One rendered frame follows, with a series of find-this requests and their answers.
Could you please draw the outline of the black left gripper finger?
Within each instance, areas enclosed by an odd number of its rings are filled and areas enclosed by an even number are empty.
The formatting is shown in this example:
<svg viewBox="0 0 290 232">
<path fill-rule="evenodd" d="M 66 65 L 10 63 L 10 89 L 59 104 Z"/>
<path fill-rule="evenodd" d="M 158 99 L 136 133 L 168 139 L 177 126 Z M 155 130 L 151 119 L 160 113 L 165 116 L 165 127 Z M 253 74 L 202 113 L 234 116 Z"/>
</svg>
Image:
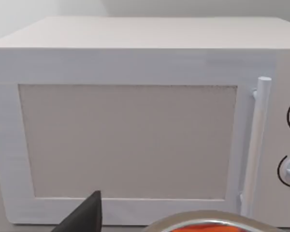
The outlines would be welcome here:
<svg viewBox="0 0 290 232">
<path fill-rule="evenodd" d="M 94 191 L 51 232 L 101 232 L 102 195 Z"/>
</svg>

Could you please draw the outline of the red and silver can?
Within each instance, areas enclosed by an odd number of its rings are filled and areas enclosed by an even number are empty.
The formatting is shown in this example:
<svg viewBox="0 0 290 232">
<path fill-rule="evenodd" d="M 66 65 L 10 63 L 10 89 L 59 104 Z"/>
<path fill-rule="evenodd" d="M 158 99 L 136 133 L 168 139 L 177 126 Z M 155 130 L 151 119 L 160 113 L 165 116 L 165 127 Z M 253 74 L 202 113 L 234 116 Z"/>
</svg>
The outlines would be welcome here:
<svg viewBox="0 0 290 232">
<path fill-rule="evenodd" d="M 142 232 L 285 232 L 277 227 L 234 213 L 201 210 L 159 219 Z"/>
</svg>

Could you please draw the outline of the white microwave door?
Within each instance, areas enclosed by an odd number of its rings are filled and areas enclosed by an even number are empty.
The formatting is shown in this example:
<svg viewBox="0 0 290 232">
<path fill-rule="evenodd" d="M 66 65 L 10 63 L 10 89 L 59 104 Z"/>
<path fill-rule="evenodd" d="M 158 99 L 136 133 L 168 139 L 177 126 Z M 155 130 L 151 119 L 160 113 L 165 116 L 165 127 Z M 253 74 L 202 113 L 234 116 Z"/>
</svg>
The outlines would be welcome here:
<svg viewBox="0 0 290 232">
<path fill-rule="evenodd" d="M 0 188 L 13 224 L 101 190 L 105 225 L 239 208 L 269 50 L 0 48 Z"/>
</svg>

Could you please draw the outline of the pale microwave oven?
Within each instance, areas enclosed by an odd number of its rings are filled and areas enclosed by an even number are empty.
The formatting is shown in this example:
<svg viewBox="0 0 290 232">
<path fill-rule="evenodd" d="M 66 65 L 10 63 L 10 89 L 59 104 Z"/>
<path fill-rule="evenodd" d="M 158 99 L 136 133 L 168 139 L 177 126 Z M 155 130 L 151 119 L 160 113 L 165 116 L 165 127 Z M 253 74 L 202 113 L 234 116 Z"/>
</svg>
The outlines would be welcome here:
<svg viewBox="0 0 290 232">
<path fill-rule="evenodd" d="M 251 217 L 290 227 L 290 188 L 277 177 L 290 157 L 290 22 L 264 17 L 133 18 L 63 16 L 43 19 L 0 39 L 0 48 L 269 50 L 275 53 Z M 247 166 L 241 176 L 241 198 Z"/>
</svg>

